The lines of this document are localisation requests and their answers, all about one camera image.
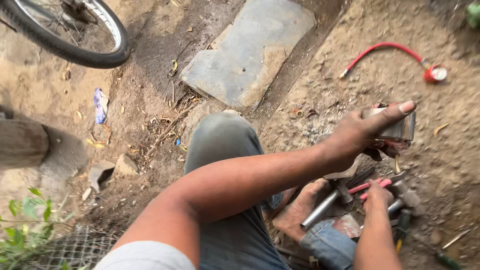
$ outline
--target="hammer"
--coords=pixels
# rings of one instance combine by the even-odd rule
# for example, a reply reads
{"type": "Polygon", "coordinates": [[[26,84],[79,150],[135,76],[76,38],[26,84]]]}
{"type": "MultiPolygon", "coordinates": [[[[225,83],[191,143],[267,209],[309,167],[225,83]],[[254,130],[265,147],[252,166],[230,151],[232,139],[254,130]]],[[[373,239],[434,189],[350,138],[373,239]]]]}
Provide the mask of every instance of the hammer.
{"type": "Polygon", "coordinates": [[[333,202],[335,202],[339,197],[342,198],[343,203],[349,203],[353,200],[352,195],[348,193],[347,186],[340,180],[332,180],[330,181],[330,185],[332,185],[335,190],[330,193],[330,195],[328,195],[327,198],[325,198],[325,200],[319,204],[302,223],[300,223],[300,227],[304,231],[310,228],[319,217],[325,214],[325,211],[327,211],[327,209],[329,209],[333,202]]]}
{"type": "Polygon", "coordinates": [[[391,189],[397,199],[388,207],[388,213],[390,215],[403,207],[412,208],[412,214],[414,216],[420,216],[425,213],[425,207],[420,204],[421,201],[417,193],[409,189],[403,180],[395,182],[391,189]]]}

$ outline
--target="gray pants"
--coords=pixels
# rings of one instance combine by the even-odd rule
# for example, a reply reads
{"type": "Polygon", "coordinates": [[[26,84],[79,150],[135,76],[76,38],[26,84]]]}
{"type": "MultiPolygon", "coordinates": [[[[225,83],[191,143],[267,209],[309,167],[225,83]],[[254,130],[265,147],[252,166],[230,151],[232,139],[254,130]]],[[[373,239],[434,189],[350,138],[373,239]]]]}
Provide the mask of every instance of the gray pants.
{"type": "MultiPolygon", "coordinates": [[[[257,134],[246,119],[227,112],[213,113],[193,132],[185,174],[212,162],[262,154],[257,134]]],[[[275,209],[282,197],[283,193],[272,195],[240,214],[202,224],[200,269],[288,270],[262,217],[262,209],[275,209]]],[[[355,242],[332,228],[332,223],[313,226],[300,245],[331,270],[353,269],[355,242]]]]}

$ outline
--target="gray sleeve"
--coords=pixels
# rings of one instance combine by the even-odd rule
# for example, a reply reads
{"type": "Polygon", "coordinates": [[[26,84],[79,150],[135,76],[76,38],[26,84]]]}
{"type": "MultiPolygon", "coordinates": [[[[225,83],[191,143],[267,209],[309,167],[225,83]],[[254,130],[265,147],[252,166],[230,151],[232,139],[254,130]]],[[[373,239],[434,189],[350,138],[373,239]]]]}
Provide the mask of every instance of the gray sleeve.
{"type": "Polygon", "coordinates": [[[137,241],[108,253],[95,270],[195,270],[178,249],[155,241],[137,241]]]}

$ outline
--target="green screwdriver handle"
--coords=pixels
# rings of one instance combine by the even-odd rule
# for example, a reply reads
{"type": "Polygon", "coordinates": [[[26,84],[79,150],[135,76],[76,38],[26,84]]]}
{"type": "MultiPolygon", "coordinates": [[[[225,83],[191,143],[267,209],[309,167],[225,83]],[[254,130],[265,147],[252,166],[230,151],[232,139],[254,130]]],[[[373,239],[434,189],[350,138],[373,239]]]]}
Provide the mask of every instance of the green screwdriver handle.
{"type": "Polygon", "coordinates": [[[447,255],[441,252],[436,252],[435,257],[439,262],[441,262],[445,266],[450,267],[453,270],[462,270],[462,268],[452,258],[448,257],[447,255]]]}

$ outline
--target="forearm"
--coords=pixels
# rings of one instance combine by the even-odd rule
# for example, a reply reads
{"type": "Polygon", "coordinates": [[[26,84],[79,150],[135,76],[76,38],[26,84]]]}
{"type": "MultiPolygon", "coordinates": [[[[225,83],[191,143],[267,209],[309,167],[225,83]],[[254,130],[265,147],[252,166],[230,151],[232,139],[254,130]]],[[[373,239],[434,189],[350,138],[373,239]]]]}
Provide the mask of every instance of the forearm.
{"type": "Polygon", "coordinates": [[[180,178],[157,200],[180,197],[189,203],[200,222],[211,222],[333,172],[335,160],[323,144],[286,153],[223,160],[180,178]]]}
{"type": "Polygon", "coordinates": [[[371,203],[354,259],[355,270],[401,270],[394,248],[392,228],[384,203],[371,203]]]}

